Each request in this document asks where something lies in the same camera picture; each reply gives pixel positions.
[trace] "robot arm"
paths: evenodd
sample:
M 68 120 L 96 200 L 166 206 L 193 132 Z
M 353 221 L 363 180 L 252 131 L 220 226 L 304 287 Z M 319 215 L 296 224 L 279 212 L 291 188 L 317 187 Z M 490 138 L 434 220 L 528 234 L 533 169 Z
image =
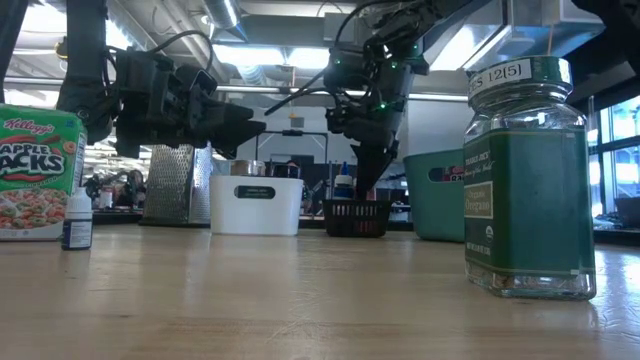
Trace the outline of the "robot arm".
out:
M 105 42 L 106 0 L 66 4 L 69 66 L 57 108 L 82 119 L 90 144 L 106 138 L 115 123 L 122 156 L 137 158 L 140 145 L 202 148 L 211 142 L 219 153 L 234 157 L 238 145 L 264 131 L 264 123 L 249 121 L 251 109 L 215 100 L 218 84 L 209 69 L 176 68 L 159 53 L 182 36 L 209 41 L 206 34 L 187 31 L 149 51 L 111 49 L 114 60 Z M 116 69 L 114 83 L 108 61 Z
M 422 54 L 451 26 L 491 0 L 465 1 L 459 9 L 443 17 L 432 1 L 405 0 L 408 5 L 389 14 L 378 31 L 361 48 L 341 45 L 346 23 L 366 7 L 397 2 L 376 0 L 358 6 L 347 16 L 330 50 L 329 65 L 300 91 L 269 109 L 269 115 L 296 97 L 326 91 L 336 107 L 326 113 L 327 127 L 360 142 L 352 146 L 358 159 L 356 196 L 364 199 L 389 164 L 396 158 L 396 135 L 407 105 L 414 75 L 427 75 L 429 64 Z M 308 89 L 324 75 L 323 88 Z M 360 98 L 346 93 L 366 89 Z

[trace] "black wire basket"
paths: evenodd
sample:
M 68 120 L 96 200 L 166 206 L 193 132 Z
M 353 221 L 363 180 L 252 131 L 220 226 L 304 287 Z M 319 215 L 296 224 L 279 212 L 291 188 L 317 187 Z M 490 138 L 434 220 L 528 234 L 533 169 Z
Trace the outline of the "black wire basket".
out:
M 323 200 L 329 236 L 381 237 L 387 232 L 390 201 Z

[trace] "wooden table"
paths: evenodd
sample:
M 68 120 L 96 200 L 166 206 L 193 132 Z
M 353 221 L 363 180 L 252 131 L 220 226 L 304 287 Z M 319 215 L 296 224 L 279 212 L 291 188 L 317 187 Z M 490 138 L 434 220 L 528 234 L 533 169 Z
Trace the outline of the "wooden table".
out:
M 0 244 L 0 359 L 640 359 L 639 255 L 599 247 L 591 302 L 508 300 L 410 233 L 97 227 Z

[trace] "white bottle cap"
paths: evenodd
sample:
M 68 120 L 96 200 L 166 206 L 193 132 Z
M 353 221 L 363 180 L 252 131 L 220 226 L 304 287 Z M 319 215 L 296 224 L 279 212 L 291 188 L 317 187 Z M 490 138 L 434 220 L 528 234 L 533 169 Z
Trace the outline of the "white bottle cap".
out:
M 67 213 L 87 212 L 91 212 L 91 198 L 87 195 L 87 188 L 78 187 L 67 201 Z

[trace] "white plastic bin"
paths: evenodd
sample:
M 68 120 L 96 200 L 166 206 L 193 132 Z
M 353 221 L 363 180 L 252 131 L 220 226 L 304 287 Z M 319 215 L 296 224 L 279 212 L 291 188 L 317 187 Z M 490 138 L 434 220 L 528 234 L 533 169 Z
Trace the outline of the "white plastic bin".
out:
M 211 232 L 296 235 L 302 187 L 299 179 L 211 176 Z

